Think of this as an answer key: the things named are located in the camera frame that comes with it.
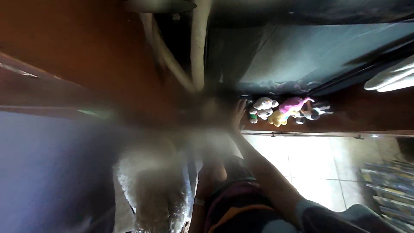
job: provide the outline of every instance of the stuffed animal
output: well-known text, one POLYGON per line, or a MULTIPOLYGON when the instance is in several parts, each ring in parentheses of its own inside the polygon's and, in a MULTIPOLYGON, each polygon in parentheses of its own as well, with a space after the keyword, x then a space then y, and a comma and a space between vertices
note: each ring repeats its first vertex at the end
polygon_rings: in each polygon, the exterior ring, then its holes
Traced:
POLYGON ((307 102, 306 105, 300 110, 300 116, 296 117, 296 123, 304 124, 305 118, 309 120, 317 120, 322 114, 332 114, 331 105, 327 102, 307 102))
POLYGON ((306 97, 302 99, 300 97, 292 97, 287 99, 285 102, 280 104, 279 109, 274 111, 267 119, 270 124, 279 127, 281 125, 287 124, 287 119, 289 116, 300 116, 300 110, 307 101, 314 102, 313 99, 306 97))
POLYGON ((279 103, 276 100, 272 100, 267 97, 258 99, 249 111, 250 122, 253 124, 257 123, 257 117, 267 120, 268 116, 273 113, 272 108, 277 107, 278 105, 279 103))

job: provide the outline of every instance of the white floor tile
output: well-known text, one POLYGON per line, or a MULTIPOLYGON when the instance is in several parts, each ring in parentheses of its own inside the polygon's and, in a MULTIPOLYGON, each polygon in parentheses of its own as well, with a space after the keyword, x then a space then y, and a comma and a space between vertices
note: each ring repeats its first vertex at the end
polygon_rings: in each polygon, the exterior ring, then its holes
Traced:
POLYGON ((364 164, 382 162, 374 138, 331 137, 330 141, 340 180, 363 181, 360 169, 364 164))
POLYGON ((401 158, 400 147, 395 138, 379 137, 376 139, 376 142, 383 160, 395 160, 401 158))
POLYGON ((344 194, 345 206, 347 208, 361 204, 373 207, 372 193, 364 182, 340 181, 344 194))
POLYGON ((292 177, 292 184, 308 200, 336 212, 346 209, 339 180, 292 177))
POLYGON ((328 137, 286 137, 292 177, 338 179, 328 137))
POLYGON ((289 181, 290 184, 292 184, 292 177, 285 176, 285 178, 287 179, 287 181, 289 181))
POLYGON ((246 140, 284 176, 291 176, 285 137, 245 135, 246 140))

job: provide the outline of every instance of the yellow plush toy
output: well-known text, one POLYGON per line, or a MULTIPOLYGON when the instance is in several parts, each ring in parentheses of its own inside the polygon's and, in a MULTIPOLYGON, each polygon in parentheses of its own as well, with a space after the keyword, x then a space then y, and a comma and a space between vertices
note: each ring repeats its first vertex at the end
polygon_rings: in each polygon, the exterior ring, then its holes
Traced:
POLYGON ((306 97, 302 99, 300 97, 293 97, 286 100, 283 104, 279 105, 279 109, 274 111, 272 115, 267 117, 267 121, 276 127, 287 124, 289 116, 300 115, 299 111, 307 101, 314 102, 313 99, 306 97))
POLYGON ((282 113, 281 111, 277 110, 277 111, 274 111, 273 114, 267 118, 267 121, 270 124, 273 124, 274 126, 279 127, 280 125, 286 125, 288 118, 289 118, 288 114, 282 113))

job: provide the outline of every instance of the white plush toy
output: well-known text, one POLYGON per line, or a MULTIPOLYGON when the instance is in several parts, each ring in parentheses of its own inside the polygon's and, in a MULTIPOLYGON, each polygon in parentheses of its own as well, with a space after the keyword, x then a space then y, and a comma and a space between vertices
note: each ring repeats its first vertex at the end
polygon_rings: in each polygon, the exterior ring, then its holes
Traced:
POLYGON ((249 111, 250 122, 253 124, 257 123, 257 117, 267 120, 267 117, 273 113, 272 108, 277 107, 278 105, 279 103, 276 100, 267 97, 258 99, 249 111))

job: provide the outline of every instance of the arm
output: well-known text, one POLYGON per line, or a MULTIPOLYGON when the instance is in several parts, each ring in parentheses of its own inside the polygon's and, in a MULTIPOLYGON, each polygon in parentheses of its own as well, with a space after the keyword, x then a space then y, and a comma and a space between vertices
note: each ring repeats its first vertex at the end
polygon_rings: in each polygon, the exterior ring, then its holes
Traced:
POLYGON ((303 197, 286 180, 286 178, 259 152, 257 152, 248 141, 241 135, 239 130, 240 119, 243 116, 243 108, 246 102, 239 102, 235 111, 233 131, 234 142, 238 146, 247 166, 250 168, 256 181, 260 184, 265 195, 269 198, 276 210, 289 222, 299 227, 296 219, 295 209, 303 197))
POLYGON ((203 232, 204 222, 205 222, 204 206, 194 203, 193 214, 191 215, 191 223, 190 223, 190 229, 188 229, 188 233, 203 232))
POLYGON ((198 173, 198 184, 193 204, 193 214, 191 216, 190 228, 188 233, 202 233, 206 220, 204 202, 211 196, 215 182, 223 182, 227 179, 226 169, 222 161, 207 160, 198 173))

